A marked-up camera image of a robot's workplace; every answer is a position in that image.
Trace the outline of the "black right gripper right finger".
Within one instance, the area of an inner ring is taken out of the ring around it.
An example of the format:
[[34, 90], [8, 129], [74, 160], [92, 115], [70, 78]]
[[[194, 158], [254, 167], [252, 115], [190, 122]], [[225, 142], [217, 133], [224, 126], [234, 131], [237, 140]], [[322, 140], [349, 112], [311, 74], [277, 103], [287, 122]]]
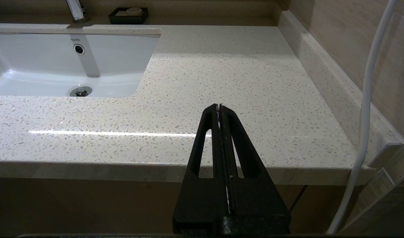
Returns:
[[237, 114], [219, 106], [229, 214], [222, 233], [289, 233], [291, 215]]

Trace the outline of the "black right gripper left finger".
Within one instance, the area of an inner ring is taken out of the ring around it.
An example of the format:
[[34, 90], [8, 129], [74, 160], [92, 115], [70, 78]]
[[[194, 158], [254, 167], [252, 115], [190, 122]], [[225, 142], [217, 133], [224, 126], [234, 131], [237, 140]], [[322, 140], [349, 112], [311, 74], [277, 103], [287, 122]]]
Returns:
[[[210, 105], [202, 113], [172, 216], [174, 233], [217, 233], [220, 220], [229, 214], [218, 114], [218, 104]], [[208, 130], [211, 130], [213, 177], [200, 178]]]

